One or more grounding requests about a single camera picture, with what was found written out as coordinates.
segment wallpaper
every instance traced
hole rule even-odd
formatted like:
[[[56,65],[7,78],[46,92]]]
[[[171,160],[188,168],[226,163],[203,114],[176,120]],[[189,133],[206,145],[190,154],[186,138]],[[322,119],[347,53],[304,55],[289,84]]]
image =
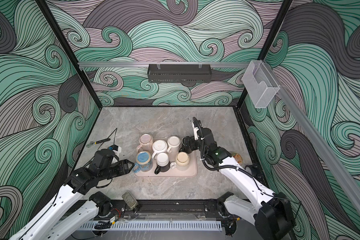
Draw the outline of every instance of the wallpaper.
[[[282,0],[48,0],[79,61],[256,60]],[[211,83],[149,83],[147,68],[87,68],[105,106],[233,105],[245,69]]]
[[[293,6],[265,61],[360,185],[360,0]],[[242,111],[269,186],[302,201],[297,238],[360,239],[360,216],[283,100],[255,109],[247,97]]]
[[[34,0],[0,0],[0,239],[67,178],[99,109]]]

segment cream mug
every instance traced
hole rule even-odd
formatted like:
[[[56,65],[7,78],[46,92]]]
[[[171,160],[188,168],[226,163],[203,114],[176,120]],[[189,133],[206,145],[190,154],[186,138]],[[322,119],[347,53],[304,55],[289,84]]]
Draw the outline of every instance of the cream mug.
[[[168,138],[167,142],[168,142],[167,153],[170,153],[170,152],[178,153],[178,151],[180,149],[180,145],[181,145],[180,138],[178,138],[176,136],[172,136],[172,137]]]
[[[190,159],[186,152],[179,152],[176,160],[171,162],[171,169],[177,168],[180,171],[185,171],[189,168]]]
[[[156,154],[161,152],[167,152],[168,145],[164,140],[156,140],[152,145],[152,150],[154,153],[152,154],[152,158],[155,157]]]
[[[143,134],[139,138],[139,145],[137,151],[151,151],[154,144],[154,138],[149,134]]]

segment pink tray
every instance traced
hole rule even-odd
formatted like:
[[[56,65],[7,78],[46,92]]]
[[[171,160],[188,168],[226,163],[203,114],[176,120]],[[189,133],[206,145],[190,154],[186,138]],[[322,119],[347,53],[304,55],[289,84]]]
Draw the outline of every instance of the pink tray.
[[[168,138],[154,138],[154,141],[156,140],[164,140],[167,142]],[[171,152],[168,154],[169,161],[174,162],[176,159],[176,155],[178,152]],[[138,171],[135,173],[136,177],[194,177],[197,174],[197,166],[196,166],[196,153],[195,151],[191,152],[189,155],[190,163],[189,168],[186,171],[180,171],[177,168],[169,169],[166,172],[159,172],[158,174],[155,174],[155,169],[157,167],[156,160],[153,159],[153,167],[148,172]]]

